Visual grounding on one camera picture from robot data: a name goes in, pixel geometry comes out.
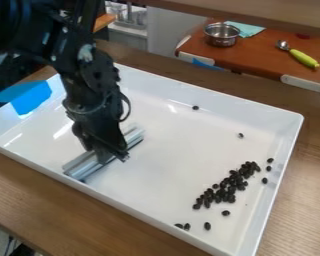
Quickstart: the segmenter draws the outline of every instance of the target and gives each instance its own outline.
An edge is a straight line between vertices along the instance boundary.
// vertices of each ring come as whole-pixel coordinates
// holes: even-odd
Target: pile of black beans
[[[224,178],[219,184],[212,185],[200,195],[195,204],[194,210],[199,210],[201,207],[210,208],[212,203],[219,204],[221,202],[235,203],[236,191],[244,191],[247,189],[248,182],[251,176],[256,172],[261,172],[260,166],[256,162],[245,162],[239,170],[229,171],[229,177]]]

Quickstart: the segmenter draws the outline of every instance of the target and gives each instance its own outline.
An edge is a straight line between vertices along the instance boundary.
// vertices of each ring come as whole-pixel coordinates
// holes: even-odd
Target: yellow handle
[[[310,56],[306,55],[303,52],[300,52],[295,49],[289,50],[289,52],[301,63],[305,64],[306,66],[310,68],[319,68],[320,64],[315,59],[311,58]]]

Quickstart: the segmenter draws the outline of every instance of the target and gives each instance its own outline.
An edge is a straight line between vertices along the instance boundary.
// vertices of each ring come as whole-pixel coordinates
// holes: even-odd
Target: wooden shelf
[[[320,0],[132,0],[132,2],[320,36]]]

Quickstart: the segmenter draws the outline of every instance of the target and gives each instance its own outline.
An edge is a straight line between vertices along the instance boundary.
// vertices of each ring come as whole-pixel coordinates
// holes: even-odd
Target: spoon
[[[320,64],[315,59],[311,58],[310,56],[306,55],[303,52],[300,52],[295,49],[291,49],[286,41],[279,40],[276,42],[276,47],[281,50],[288,51],[294,58],[296,58],[299,62],[303,63],[304,65],[310,68],[319,68]]]

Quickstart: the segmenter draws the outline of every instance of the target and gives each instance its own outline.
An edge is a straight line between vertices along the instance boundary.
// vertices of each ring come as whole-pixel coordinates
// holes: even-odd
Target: metal bowl
[[[206,43],[217,47],[229,47],[236,43],[240,30],[234,26],[222,22],[205,26]]]

